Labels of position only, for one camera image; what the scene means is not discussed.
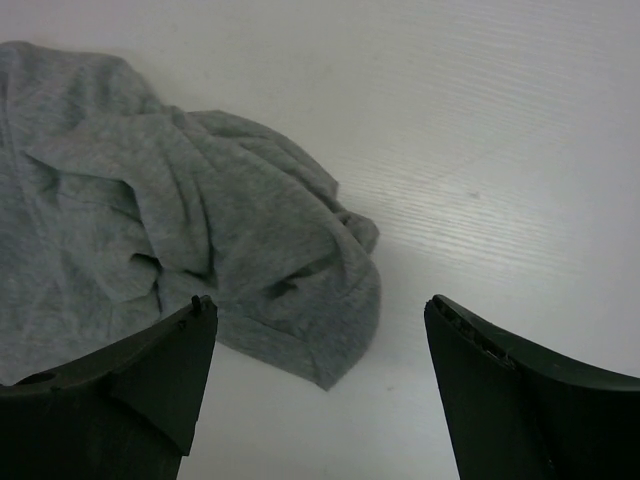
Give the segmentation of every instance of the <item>black plastic part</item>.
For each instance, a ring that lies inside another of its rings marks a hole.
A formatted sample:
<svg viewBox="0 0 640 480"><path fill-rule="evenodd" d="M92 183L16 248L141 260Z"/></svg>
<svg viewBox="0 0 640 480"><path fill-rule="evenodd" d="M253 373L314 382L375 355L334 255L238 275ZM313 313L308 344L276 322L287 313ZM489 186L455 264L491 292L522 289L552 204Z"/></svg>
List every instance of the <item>black plastic part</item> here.
<svg viewBox="0 0 640 480"><path fill-rule="evenodd" d="M560 355L440 295L425 323L461 480L637 476L640 379Z"/></svg>
<svg viewBox="0 0 640 480"><path fill-rule="evenodd" d="M175 480L217 323L215 305L198 298L140 333L0 387L0 479Z"/></svg>

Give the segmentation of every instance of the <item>white surface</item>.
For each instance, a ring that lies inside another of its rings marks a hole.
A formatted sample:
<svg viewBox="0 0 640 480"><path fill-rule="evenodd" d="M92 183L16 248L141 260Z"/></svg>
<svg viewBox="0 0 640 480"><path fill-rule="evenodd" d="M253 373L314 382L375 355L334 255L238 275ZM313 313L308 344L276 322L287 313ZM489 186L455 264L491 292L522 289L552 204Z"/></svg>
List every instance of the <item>white surface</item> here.
<svg viewBox="0 0 640 480"><path fill-rule="evenodd" d="M218 346L181 480L457 478L422 309L445 293L640 376L640 7L0 0L0 40L114 53L307 148L382 230L379 334L330 393Z"/></svg>

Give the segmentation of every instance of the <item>gray cloth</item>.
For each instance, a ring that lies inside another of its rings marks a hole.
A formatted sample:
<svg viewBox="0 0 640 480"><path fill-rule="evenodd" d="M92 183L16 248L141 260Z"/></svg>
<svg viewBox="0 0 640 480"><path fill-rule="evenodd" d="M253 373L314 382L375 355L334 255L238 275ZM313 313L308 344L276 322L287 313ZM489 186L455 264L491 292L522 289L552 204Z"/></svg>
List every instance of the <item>gray cloth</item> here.
<svg viewBox="0 0 640 480"><path fill-rule="evenodd" d="M330 388L380 298L378 231L336 193L287 138L165 106L122 59L0 44L0 383L198 294L223 344Z"/></svg>

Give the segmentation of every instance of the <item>white table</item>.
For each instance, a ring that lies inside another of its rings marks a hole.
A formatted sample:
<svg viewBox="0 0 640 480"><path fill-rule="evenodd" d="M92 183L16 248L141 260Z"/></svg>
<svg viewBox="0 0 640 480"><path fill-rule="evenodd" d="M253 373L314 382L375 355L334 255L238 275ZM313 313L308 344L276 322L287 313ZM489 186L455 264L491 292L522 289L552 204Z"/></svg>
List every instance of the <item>white table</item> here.
<svg viewBox="0 0 640 480"><path fill-rule="evenodd" d="M117 54L296 140L379 224L379 333L330 393L216 347L181 480L457 478L422 309L640 376L640 6L0 0L0 40Z"/></svg>

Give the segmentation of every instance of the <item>garment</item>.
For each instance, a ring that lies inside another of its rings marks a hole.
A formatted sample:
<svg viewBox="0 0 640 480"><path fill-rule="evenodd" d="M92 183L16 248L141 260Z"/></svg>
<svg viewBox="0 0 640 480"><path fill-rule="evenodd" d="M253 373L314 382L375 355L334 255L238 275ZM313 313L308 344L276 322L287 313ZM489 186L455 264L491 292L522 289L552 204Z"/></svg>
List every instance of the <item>garment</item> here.
<svg viewBox="0 0 640 480"><path fill-rule="evenodd" d="M218 339L330 388L379 315L378 231L300 147L163 105L125 61L0 45L0 383L209 295Z"/></svg>

